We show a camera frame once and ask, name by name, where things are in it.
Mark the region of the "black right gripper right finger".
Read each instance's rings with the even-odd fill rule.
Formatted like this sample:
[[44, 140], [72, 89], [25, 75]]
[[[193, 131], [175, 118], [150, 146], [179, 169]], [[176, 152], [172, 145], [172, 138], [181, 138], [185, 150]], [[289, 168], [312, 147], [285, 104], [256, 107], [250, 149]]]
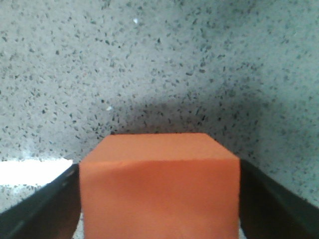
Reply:
[[243, 159], [240, 161], [239, 218], [248, 239], [319, 237], [319, 209]]

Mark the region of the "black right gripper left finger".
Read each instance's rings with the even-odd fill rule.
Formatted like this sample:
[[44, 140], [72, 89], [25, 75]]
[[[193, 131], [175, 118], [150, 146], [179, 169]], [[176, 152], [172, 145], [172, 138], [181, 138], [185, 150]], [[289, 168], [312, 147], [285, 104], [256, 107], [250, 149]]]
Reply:
[[79, 165], [0, 215], [2, 239], [71, 239], [81, 213]]

